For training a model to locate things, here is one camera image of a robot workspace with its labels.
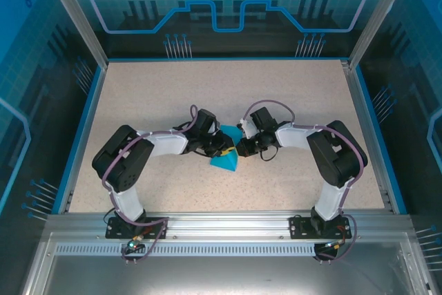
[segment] perforated metal strip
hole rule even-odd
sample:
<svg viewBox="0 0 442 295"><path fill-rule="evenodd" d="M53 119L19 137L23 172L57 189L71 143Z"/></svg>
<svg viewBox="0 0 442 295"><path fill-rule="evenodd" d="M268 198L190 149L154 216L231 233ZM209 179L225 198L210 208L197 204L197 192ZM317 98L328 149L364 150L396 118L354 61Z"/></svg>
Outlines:
<svg viewBox="0 0 442 295"><path fill-rule="evenodd" d="M63 243L57 245L58 256L119 256L120 243ZM143 249L133 256L141 256ZM152 256L314 256L310 243L160 243Z"/></svg>

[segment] beige work surface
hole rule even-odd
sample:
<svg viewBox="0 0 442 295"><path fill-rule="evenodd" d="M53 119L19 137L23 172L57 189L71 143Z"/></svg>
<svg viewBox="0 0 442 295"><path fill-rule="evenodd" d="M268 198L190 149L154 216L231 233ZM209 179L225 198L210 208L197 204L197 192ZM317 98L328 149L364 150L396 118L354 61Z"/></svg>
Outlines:
<svg viewBox="0 0 442 295"><path fill-rule="evenodd" d="M341 120L367 151L338 60L111 63L70 212L112 207L91 162L121 125L139 131L170 129L190 120L191 104L211 111L221 124L236 125L260 99L284 102L298 124ZM291 119L281 106L262 106L279 122ZM310 151L284 148L270 162L259 155L240 158L236 172L209 166L208 158L194 153L151 158L136 185L147 211L284 210L310 209L323 179ZM345 206L383 208L370 162Z"/></svg>

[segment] yellow tag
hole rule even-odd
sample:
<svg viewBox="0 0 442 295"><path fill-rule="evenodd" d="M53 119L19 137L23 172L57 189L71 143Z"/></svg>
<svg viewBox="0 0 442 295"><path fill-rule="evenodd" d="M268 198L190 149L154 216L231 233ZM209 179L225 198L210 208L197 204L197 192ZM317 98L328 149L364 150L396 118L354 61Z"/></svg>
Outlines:
<svg viewBox="0 0 442 295"><path fill-rule="evenodd" d="M226 155L226 154L232 152L233 150L235 150L234 146L232 146L231 148L228 148L227 150L221 151L221 156L220 157L222 157L223 155Z"/></svg>

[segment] metal base plate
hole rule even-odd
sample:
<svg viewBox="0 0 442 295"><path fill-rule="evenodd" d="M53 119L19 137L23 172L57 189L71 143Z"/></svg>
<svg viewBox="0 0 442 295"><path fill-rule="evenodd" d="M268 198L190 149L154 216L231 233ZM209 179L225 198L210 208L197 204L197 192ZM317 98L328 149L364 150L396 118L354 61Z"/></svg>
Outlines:
<svg viewBox="0 0 442 295"><path fill-rule="evenodd" d="M161 218L147 218L144 220L145 223L153 222L156 220L159 220ZM152 230L144 235L144 239L155 239L158 235L158 232L160 231L162 227L162 223L152 226ZM106 238L117 238L117 239L131 239L135 235L130 229L126 227L126 224L121 222L121 220L117 217L109 218L108 226L106 229ZM160 239L166 238L166 230L163 231L163 234L161 234Z"/></svg>
<svg viewBox="0 0 442 295"><path fill-rule="evenodd" d="M352 238L352 231L349 228L348 218L334 218L327 222L329 231L325 231L322 236L316 233L311 225L310 217L294 216L289 218L290 238L292 240L311 240L311 239L330 239L339 240L343 234L339 231L338 226L348 227L345 232L345 239Z"/></svg>

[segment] blue edge trim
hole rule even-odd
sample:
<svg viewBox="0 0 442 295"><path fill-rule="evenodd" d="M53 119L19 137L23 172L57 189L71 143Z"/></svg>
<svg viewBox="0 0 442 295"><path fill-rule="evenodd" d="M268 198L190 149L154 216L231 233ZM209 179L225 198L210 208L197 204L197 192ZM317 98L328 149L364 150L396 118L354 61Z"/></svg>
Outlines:
<svg viewBox="0 0 442 295"><path fill-rule="evenodd" d="M63 201L64 191L68 186L70 172L72 171L72 167L74 165L75 156L78 152L80 139L84 132L86 119L90 112L90 106L92 104L95 91L97 90L97 85L101 75L102 75L102 68L98 66L97 70L95 71L94 80L92 81L92 84L90 86L88 98L86 99L86 103L84 104L83 113L81 114L80 123L78 124L77 132L75 134L74 142L72 144L72 149L70 150L68 161L66 163L66 167L63 172L63 177L61 178L60 187L58 189L57 196L55 197L54 205L52 206L52 214L58 214L61 204L63 203L62 201Z"/></svg>
<svg viewBox="0 0 442 295"><path fill-rule="evenodd" d="M345 57L336 57L336 58L295 58L295 57L268 57L268 58L194 58L192 60L197 60L197 61L210 61L210 60L266 60L266 59L274 59L274 60L281 60L281 59L339 59L339 60L348 60L348 58ZM109 59L109 62L140 62L140 61L177 61L179 59L153 59L153 58L137 58L137 59L129 59L129 58L114 58L114 59ZM89 93L88 99L86 100L86 104L84 106L84 110L83 110L83 114L81 115L81 119L80 119L80 123L78 125L78 129L77 129L77 133L75 134L75 139L73 142L73 147L70 150L70 154L69 154L69 158L66 164L66 168L64 170L63 173L63 178L61 179L61 183L60 183L60 188L58 190L58 194L57 197L55 198L55 203L54 203L54 207L52 208L52 213L57 213L57 211L59 211L59 208L61 207L62 204L62 199L64 196L64 191L66 190L66 186L68 184L68 179L69 179L69 175L70 175L70 171L72 169L73 166L73 162L75 159L75 155L77 154L78 148L79 148L79 141L80 138L83 134L84 131L84 126L86 123L86 118L88 117L89 114L89 110L90 110L90 106L92 104L92 100L93 100L93 96L95 94L95 89L97 88L97 83L99 81L99 72L102 69L100 67L97 68L97 71L95 73L94 76L94 80L92 82L92 86L90 91L92 91L93 93ZM403 201L402 198L402 194L401 194L401 190L399 189L399 185L396 179L396 176L394 175L394 171L393 171L393 166L392 166L392 162L390 160L390 157L388 155L387 152L387 147L385 145L382 133L381 133L381 128L379 126L379 123L376 119L376 115L374 113L374 109L373 109L373 105L371 102L371 99L369 97L369 93L368 93L368 89L367 86L365 85L365 80L363 78L362 72L361 72L361 68L359 66L356 67L356 73L358 75L358 80L361 84L361 88L362 88L362 93L365 99L365 103L367 104L367 108L369 111L369 115L374 127L374 132L376 135L376 138L378 140L379 146L381 148L381 153L384 159L384 163L385 163L385 167L387 169L387 174L390 178L390 182L392 184L392 190L393 190L393 199L395 199L397 206L398 206L398 212L400 214L407 214L407 209L405 208L405 203Z"/></svg>
<svg viewBox="0 0 442 295"><path fill-rule="evenodd" d="M374 127L374 133L376 135L376 139L378 140L379 146L381 148L382 157L384 159L385 168L387 169L388 177L390 178L390 182L392 183L393 195L392 199L396 201L398 206L398 212L400 214L407 214L407 209L405 208L405 203L402 198L401 190L399 189L399 184L394 175L392 161L387 152L387 147L385 145L384 138L381 133L381 128L379 126L378 120L376 118L376 114L373 109L372 100L368 94L367 85L365 85L365 80L362 75L361 68L359 65L356 67L356 74L358 75L359 83L361 84L362 93L364 94L365 103L367 104L368 112L370 114L370 118L372 119L372 124Z"/></svg>

